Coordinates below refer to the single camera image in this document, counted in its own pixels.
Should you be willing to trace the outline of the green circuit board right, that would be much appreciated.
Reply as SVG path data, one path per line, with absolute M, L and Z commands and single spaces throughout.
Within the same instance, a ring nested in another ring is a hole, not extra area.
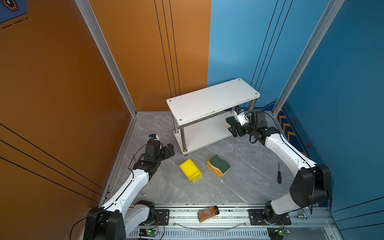
M 271 240 L 283 240 L 285 235 L 289 235 L 289 229 L 267 229 Z

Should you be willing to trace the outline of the aluminium front rail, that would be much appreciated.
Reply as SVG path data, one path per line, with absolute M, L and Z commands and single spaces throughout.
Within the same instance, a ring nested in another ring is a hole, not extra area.
M 267 229 L 289 229 L 284 240 L 341 240 L 327 208 L 295 210 L 280 223 L 265 222 L 264 206 L 259 204 L 222 204 L 220 214 L 199 223 L 197 213 L 210 205 L 161 204 L 159 215 L 150 226 L 139 226 L 127 235 L 128 240 L 270 240 Z M 157 229 L 155 238 L 139 238 L 140 229 Z

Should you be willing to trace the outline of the green circuit board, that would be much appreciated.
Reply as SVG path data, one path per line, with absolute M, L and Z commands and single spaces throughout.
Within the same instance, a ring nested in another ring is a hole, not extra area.
M 289 235 L 289 229 L 267 229 L 271 240 L 283 240 L 285 235 Z
M 155 238 L 158 235 L 159 231 L 157 229 L 140 229 L 139 238 Z

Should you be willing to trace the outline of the green yellow sponge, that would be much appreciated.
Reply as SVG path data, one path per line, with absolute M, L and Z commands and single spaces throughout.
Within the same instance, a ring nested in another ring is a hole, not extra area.
M 235 117 L 228 117 L 226 118 L 226 123 L 229 126 L 229 128 L 235 127 L 239 124 L 237 119 Z
M 218 168 L 223 175 L 231 168 L 231 165 L 221 159 L 218 155 L 213 156 L 208 162 L 210 162 L 212 166 Z

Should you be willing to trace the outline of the white two-tier metal shelf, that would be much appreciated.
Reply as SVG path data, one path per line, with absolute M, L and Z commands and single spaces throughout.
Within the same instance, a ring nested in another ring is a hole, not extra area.
M 182 154 L 188 155 L 230 137 L 226 118 L 234 115 L 236 106 L 254 104 L 260 96 L 243 79 L 237 78 L 167 99 Z

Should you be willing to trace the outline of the aluminium corner post left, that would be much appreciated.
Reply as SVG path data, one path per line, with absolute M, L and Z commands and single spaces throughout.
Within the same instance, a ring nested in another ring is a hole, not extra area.
M 118 68 L 118 65 L 113 57 L 113 54 L 109 48 L 107 40 L 103 34 L 103 31 L 98 23 L 96 15 L 91 7 L 89 1 L 86 0 L 75 0 L 83 19 L 85 20 L 88 29 L 104 59 L 105 64 L 107 65 L 114 82 L 130 112 L 133 117 L 137 116 L 137 109 L 133 103 L 131 95 L 127 89 L 127 86 L 124 82 L 124 79 L 121 75 L 121 72 Z

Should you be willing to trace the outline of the yellow sponge middle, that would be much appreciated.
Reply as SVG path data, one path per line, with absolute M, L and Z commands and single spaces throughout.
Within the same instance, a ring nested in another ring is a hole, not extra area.
M 203 177 L 203 173 L 200 170 L 187 171 L 187 178 L 190 182 L 196 183 Z

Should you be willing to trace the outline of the yellow sponge bottom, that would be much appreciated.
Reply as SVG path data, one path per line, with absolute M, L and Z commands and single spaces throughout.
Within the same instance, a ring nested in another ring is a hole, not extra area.
M 197 181 L 199 181 L 200 179 L 203 178 L 203 175 L 198 175 L 198 176 L 195 176 L 194 178 L 192 178 L 190 181 L 195 184 Z

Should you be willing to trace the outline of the aluminium corner post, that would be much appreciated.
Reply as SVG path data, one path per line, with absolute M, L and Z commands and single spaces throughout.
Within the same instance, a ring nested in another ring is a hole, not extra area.
M 89 1 L 86 0 L 75 0 L 83 19 L 85 20 L 88 29 L 104 59 L 105 64 L 107 65 L 114 82 L 130 112 L 133 117 L 137 116 L 137 109 L 133 103 L 131 95 L 127 89 L 127 86 L 124 82 L 124 79 L 121 75 L 121 72 L 118 68 L 118 65 L 113 57 L 113 54 L 109 48 L 107 40 L 103 34 L 103 31 L 98 23 L 96 15 L 91 7 Z
M 310 62 L 313 54 L 317 50 L 319 44 L 327 33 L 333 20 L 342 7 L 344 0 L 331 0 L 325 8 L 321 18 L 319 19 L 309 41 L 307 42 L 297 64 L 295 65 L 290 77 L 288 78 L 276 104 L 272 110 L 272 116 L 277 117 L 280 110 L 282 110 L 284 103 L 288 100 L 291 92 L 299 81 L 305 68 Z

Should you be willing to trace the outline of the brown spice jar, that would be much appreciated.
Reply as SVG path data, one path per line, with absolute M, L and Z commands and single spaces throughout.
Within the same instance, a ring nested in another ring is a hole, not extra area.
M 218 206 L 210 206 L 203 210 L 198 211 L 197 216 L 199 223 L 203 223 L 209 219 L 212 219 L 220 214 Z

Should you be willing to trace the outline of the black-handled screwdriver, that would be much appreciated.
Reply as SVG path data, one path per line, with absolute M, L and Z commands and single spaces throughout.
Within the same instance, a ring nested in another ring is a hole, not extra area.
M 278 183 L 282 183 L 282 174 L 281 174 L 281 166 L 280 163 L 278 163 L 278 177 L 277 177 Z

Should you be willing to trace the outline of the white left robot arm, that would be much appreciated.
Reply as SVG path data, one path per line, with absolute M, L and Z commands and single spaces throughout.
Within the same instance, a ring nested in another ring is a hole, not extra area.
M 149 139 L 145 152 L 130 170 L 129 178 L 100 208 L 92 208 L 85 218 L 84 240 L 124 240 L 140 224 L 151 224 L 155 219 L 155 204 L 141 200 L 130 207 L 147 185 L 163 160 L 175 155 L 172 144 L 163 145 Z

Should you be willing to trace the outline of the green circuit board left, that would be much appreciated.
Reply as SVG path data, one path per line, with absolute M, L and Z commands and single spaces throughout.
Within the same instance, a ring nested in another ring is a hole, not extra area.
M 159 231 L 157 229 L 140 229 L 139 238 L 155 238 L 158 235 Z

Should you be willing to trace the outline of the aluminium corner post right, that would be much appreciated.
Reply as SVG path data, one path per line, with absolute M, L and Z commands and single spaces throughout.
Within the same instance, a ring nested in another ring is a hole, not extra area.
M 276 104 L 272 110 L 272 116 L 277 117 L 280 110 L 282 110 L 284 103 L 288 100 L 291 92 L 299 81 L 305 68 L 310 62 L 313 54 L 317 50 L 319 44 L 327 33 L 333 20 L 342 7 L 344 0 L 331 0 L 325 8 L 321 18 L 319 19 L 309 41 L 307 42 L 297 64 L 295 65 L 290 77 L 288 78 Z

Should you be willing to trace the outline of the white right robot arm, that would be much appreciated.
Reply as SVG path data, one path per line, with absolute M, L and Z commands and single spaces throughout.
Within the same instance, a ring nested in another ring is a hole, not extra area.
M 287 194 L 265 204 L 263 216 L 267 224 L 280 223 L 291 211 L 312 208 L 332 198 L 330 169 L 300 153 L 279 129 L 268 126 L 266 112 L 246 113 L 242 108 L 234 107 L 231 113 L 232 116 L 226 119 L 230 133 L 234 137 L 248 135 L 250 143 L 260 142 L 272 150 L 295 177 Z

